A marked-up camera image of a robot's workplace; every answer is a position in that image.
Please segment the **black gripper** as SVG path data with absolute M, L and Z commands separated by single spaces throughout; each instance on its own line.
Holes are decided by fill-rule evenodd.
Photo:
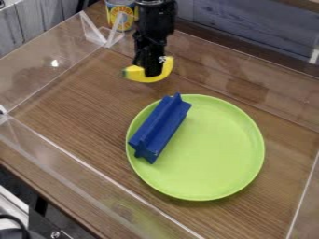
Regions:
M 147 77 L 159 76 L 163 68 L 167 37 L 175 32 L 177 0 L 137 0 L 134 65 L 145 67 Z

